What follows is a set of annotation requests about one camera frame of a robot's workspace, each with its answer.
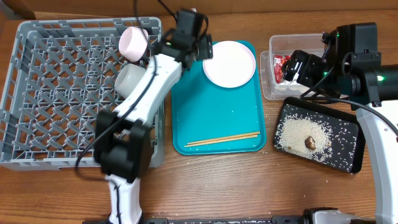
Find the large white plate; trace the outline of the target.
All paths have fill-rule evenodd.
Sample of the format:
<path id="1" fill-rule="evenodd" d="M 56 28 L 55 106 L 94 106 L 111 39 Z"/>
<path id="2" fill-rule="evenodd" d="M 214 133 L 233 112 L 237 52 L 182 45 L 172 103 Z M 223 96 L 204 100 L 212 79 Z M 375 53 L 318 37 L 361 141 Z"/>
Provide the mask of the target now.
<path id="1" fill-rule="evenodd" d="M 203 60 L 207 78 L 223 88 L 237 88 L 254 75 L 256 59 L 248 47 L 237 41 L 222 41 L 213 45 L 213 58 Z"/>

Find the red snack wrapper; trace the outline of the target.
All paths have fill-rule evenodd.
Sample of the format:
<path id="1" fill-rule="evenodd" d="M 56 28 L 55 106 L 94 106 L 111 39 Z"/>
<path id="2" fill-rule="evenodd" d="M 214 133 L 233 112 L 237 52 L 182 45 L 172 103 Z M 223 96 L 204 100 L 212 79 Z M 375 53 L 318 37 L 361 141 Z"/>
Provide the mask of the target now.
<path id="1" fill-rule="evenodd" d="M 282 66 L 289 59 L 290 59 L 289 55 L 274 55 L 273 63 L 274 63 L 274 76 L 276 84 L 280 84 L 282 82 L 282 77 L 283 77 Z"/>

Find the white shallow bowl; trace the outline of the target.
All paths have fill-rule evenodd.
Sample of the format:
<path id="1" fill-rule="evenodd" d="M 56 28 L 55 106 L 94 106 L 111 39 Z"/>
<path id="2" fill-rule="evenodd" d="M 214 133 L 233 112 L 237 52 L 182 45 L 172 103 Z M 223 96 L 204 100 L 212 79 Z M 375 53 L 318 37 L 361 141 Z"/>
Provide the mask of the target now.
<path id="1" fill-rule="evenodd" d="M 128 27 L 121 35 L 118 49 L 120 54 L 130 62 L 136 62 L 147 50 L 148 32 L 139 27 Z"/>

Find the food leftover brown chunk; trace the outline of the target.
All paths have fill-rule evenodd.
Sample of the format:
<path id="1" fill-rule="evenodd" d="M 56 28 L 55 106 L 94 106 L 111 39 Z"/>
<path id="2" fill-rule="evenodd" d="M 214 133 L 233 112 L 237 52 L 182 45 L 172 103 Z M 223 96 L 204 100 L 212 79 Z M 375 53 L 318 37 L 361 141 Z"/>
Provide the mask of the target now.
<path id="1" fill-rule="evenodd" d="M 312 138 L 311 136 L 309 136 L 308 138 L 306 138 L 306 139 L 304 140 L 304 143 L 305 143 L 305 147 L 306 147 L 307 149 L 312 150 L 312 151 L 314 151 L 314 150 L 316 149 L 315 140 L 314 140 L 314 138 Z"/>

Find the grey-green bowl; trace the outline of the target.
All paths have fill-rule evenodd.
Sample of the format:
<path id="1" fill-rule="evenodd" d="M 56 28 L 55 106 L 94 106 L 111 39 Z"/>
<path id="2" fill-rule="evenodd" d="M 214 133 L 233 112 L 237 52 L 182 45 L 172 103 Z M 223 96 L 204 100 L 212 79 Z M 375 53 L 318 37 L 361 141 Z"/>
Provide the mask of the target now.
<path id="1" fill-rule="evenodd" d="M 135 89 L 146 70 L 144 67 L 129 63 L 122 68 L 116 78 L 114 89 L 117 94 L 127 98 Z"/>

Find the wooden chopstick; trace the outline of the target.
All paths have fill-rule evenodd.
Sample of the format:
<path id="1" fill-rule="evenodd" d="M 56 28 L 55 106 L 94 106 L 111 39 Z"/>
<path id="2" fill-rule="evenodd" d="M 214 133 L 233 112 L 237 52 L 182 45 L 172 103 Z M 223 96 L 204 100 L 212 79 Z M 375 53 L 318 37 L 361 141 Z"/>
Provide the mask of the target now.
<path id="1" fill-rule="evenodd" d="M 236 134 L 232 136 L 225 136 L 225 137 L 220 137 L 220 138 L 213 138 L 213 139 L 204 139 L 204 140 L 199 140 L 199 141 L 193 141 L 193 142 L 188 142 L 188 145 L 193 145 L 193 144 L 202 144 L 206 142 L 225 142 L 226 139 L 241 139 L 246 136 L 257 136 L 260 134 L 260 131 L 255 131 L 251 133 L 244 133 L 244 134 Z"/>
<path id="2" fill-rule="evenodd" d="M 251 139 L 251 138 L 256 138 L 256 137 L 258 137 L 258 134 L 252 134 L 252 135 L 246 135 L 246 136 L 238 136 L 238 137 L 232 137 L 232 138 L 216 139 L 216 140 L 212 140 L 212 141 L 202 141 L 202 142 L 187 144 L 184 147 L 193 147 L 193 146 L 202 146 L 202 145 L 208 145 L 208 144 L 217 144 L 217 143 L 222 143 L 222 142 L 238 141 L 238 140 Z"/>

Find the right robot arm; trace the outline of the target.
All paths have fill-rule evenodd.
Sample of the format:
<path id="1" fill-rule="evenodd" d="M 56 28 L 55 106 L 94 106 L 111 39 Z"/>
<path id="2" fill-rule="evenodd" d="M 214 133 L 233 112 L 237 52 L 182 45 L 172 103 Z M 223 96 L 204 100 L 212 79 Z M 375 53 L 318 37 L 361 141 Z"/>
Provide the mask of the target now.
<path id="1" fill-rule="evenodd" d="M 397 223 L 397 65 L 382 65 L 374 22 L 339 26 L 322 42 L 322 57 L 295 50 L 282 66 L 284 79 L 313 92 L 301 100 L 351 105 L 373 170 L 373 223 Z"/>

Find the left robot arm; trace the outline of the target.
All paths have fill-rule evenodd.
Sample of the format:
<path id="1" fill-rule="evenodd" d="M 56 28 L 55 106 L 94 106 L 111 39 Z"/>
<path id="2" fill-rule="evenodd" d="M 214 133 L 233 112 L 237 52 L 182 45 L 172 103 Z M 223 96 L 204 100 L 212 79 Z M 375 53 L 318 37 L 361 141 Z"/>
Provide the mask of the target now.
<path id="1" fill-rule="evenodd" d="M 142 223 L 139 187 L 154 152 L 149 135 L 155 113 L 194 61 L 213 56 L 206 15 L 182 9 L 175 21 L 153 46 L 146 72 L 132 93 L 114 111 L 101 110 L 96 118 L 94 159 L 109 183 L 108 223 Z"/>

